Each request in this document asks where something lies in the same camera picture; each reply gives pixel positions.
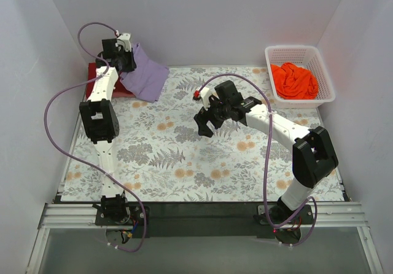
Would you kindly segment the purple t shirt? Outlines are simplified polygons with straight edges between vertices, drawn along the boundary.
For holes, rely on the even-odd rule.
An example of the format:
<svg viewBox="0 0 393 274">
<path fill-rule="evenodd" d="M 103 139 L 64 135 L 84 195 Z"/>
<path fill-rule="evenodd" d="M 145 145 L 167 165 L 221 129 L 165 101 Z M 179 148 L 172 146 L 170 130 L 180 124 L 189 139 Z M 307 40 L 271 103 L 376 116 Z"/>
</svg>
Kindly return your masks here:
<svg viewBox="0 0 393 274">
<path fill-rule="evenodd" d="M 133 46 L 136 69 L 121 73 L 120 83 L 136 98 L 154 103 L 158 101 L 161 91 L 169 76 L 169 68 L 151 60 L 142 45 Z"/>
</svg>

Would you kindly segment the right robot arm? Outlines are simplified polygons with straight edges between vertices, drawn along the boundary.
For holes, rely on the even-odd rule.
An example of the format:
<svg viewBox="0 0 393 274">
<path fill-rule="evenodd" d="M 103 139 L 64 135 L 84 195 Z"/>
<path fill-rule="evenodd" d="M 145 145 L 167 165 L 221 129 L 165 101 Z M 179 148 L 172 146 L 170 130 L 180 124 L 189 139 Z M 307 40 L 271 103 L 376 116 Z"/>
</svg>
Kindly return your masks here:
<svg viewBox="0 0 393 274">
<path fill-rule="evenodd" d="M 267 222 L 274 225 L 294 222 L 316 186 L 338 166 L 330 135 L 324 127 L 299 125 L 273 112 L 257 98 L 243 98 L 230 80 L 216 86 L 213 92 L 208 88 L 195 91 L 193 99 L 203 103 L 194 116 L 200 136 L 213 136 L 209 123 L 218 129 L 231 119 L 263 132 L 269 141 L 275 140 L 290 150 L 294 180 L 277 203 L 265 210 Z"/>
</svg>

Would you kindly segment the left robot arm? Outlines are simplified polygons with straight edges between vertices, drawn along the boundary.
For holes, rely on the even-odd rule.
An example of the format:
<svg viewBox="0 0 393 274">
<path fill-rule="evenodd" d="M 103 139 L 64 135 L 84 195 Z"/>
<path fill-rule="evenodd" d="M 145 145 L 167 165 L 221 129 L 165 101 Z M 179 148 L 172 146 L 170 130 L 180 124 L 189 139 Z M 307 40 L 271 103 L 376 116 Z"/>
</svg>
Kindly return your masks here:
<svg viewBox="0 0 393 274">
<path fill-rule="evenodd" d="M 115 181 L 117 158 L 115 138 L 120 126 L 111 103 L 115 84 L 122 72 L 136 69 L 130 33 L 122 33 L 115 39 L 102 40 L 103 51 L 95 61 L 98 78 L 85 102 L 79 105 L 85 134 L 91 140 L 98 156 L 98 166 L 108 176 L 103 176 L 102 196 L 97 210 L 102 217 L 118 225 L 130 220 L 131 211 L 126 206 L 125 191 Z"/>
</svg>

